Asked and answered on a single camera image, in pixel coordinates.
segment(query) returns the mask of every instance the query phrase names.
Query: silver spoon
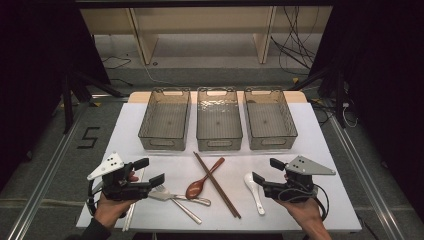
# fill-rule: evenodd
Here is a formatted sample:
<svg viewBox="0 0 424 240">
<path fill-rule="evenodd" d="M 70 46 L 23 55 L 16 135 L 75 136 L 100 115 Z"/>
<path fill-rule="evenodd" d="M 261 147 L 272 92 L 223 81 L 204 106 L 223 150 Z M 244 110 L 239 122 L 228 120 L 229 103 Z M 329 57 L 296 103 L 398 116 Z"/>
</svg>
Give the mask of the silver spoon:
<svg viewBox="0 0 424 240">
<path fill-rule="evenodd" d="M 244 183 L 246 183 L 246 186 L 250 189 L 250 191 L 253 194 L 253 198 L 255 199 L 256 207 L 258 209 L 259 214 L 264 215 L 265 210 L 262 207 L 261 200 L 259 199 L 259 193 L 258 193 L 259 185 L 253 181 L 253 176 L 251 172 L 246 173 L 246 175 L 244 175 Z"/>
</svg>

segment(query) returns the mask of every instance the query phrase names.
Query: white tabletop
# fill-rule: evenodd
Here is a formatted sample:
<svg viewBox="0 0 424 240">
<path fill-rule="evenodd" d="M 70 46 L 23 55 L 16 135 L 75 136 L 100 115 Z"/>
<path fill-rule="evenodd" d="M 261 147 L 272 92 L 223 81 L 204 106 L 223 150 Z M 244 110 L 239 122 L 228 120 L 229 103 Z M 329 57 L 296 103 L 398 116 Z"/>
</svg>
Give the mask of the white tabletop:
<svg viewBox="0 0 424 240">
<path fill-rule="evenodd" d="M 265 198 L 260 188 L 260 198 L 265 209 L 261 216 L 256 210 L 253 196 L 245 186 L 243 177 L 248 172 L 256 172 L 267 181 L 285 182 L 284 173 L 269 164 L 274 157 L 283 162 L 290 162 L 296 156 L 305 156 L 337 172 L 321 129 L 309 103 L 289 103 L 295 122 L 298 137 L 290 150 L 252 151 L 249 149 L 244 111 L 239 104 L 243 128 L 243 140 L 240 151 L 235 152 L 199 152 L 196 140 L 196 106 L 192 105 L 189 120 L 187 147 L 183 152 L 146 151 L 143 149 L 138 131 L 146 110 L 146 103 L 125 103 L 112 133 L 109 145 L 104 154 L 108 157 L 116 151 L 124 162 L 134 162 L 149 157 L 150 165 L 144 169 L 143 181 L 165 173 L 163 184 L 172 193 L 184 194 L 190 183 L 201 179 L 205 172 L 193 151 L 198 152 L 208 168 L 211 168 L 219 157 L 225 162 L 214 172 L 214 177 L 223 188 L 231 202 L 241 215 L 241 219 L 233 217 L 224 201 L 219 196 L 212 182 L 207 180 L 200 197 L 212 201 L 210 207 L 181 201 L 194 214 L 202 219 L 196 224 L 172 201 L 143 199 L 136 204 L 130 229 L 149 232 L 283 232 L 301 230 L 298 224 L 287 213 L 286 209 L 270 198 Z M 340 176 L 314 176 L 315 184 L 327 192 L 330 201 L 330 212 L 324 221 L 329 231 L 357 232 L 361 226 Z M 326 206 L 322 191 L 318 198 Z M 91 215 L 83 208 L 77 227 L 86 227 Z M 116 228 L 122 228 L 124 219 L 118 220 Z"/>
</svg>

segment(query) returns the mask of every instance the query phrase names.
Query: transparent gray bin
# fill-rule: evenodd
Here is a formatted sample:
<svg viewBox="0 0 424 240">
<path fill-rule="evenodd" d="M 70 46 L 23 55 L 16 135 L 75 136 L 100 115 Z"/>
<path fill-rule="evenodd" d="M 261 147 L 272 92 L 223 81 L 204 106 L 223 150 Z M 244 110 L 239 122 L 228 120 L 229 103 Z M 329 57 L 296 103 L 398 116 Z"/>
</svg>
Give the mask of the transparent gray bin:
<svg viewBox="0 0 424 240">
<path fill-rule="evenodd" d="M 243 132 L 234 87 L 197 89 L 196 137 L 199 151 L 240 150 Z"/>
<path fill-rule="evenodd" d="M 191 109 L 190 89 L 155 88 L 138 137 L 146 150 L 184 151 Z"/>
<path fill-rule="evenodd" d="M 281 87 L 247 87 L 244 103 L 251 150 L 292 148 L 297 130 Z"/>
</svg>

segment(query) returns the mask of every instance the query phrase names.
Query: silver fork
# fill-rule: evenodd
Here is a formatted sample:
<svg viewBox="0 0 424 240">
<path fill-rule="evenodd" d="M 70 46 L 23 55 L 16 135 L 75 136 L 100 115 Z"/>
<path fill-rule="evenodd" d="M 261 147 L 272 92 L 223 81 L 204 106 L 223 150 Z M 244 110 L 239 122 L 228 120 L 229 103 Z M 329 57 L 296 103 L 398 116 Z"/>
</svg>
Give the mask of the silver fork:
<svg viewBox="0 0 424 240">
<path fill-rule="evenodd" d="M 163 193 L 169 193 L 168 189 L 166 189 L 163 185 L 159 185 L 156 187 L 156 190 L 158 190 L 159 192 L 163 192 Z M 186 207 L 184 207 L 184 205 L 182 205 L 180 202 L 178 202 L 177 200 L 171 198 L 171 200 L 178 205 L 178 207 L 180 207 L 189 217 L 191 217 L 191 219 L 193 219 L 197 224 L 201 224 L 202 220 L 197 217 L 194 213 L 192 213 L 190 210 L 188 210 Z"/>
</svg>

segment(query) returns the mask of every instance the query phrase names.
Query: brown spoon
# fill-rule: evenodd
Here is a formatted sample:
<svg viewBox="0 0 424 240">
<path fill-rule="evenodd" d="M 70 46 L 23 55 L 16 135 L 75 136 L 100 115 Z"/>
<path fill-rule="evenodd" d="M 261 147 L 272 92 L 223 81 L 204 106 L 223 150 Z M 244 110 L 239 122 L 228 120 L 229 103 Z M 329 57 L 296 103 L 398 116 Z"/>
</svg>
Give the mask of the brown spoon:
<svg viewBox="0 0 424 240">
<path fill-rule="evenodd" d="M 217 169 L 223 162 L 225 161 L 224 158 L 218 159 L 218 161 L 213 165 L 213 167 L 210 169 L 211 174 Z M 193 199 L 199 196 L 199 194 L 203 190 L 203 183 L 208 179 L 208 175 L 206 175 L 204 178 L 197 180 L 193 183 L 191 183 L 187 190 L 186 190 L 186 198 Z"/>
</svg>

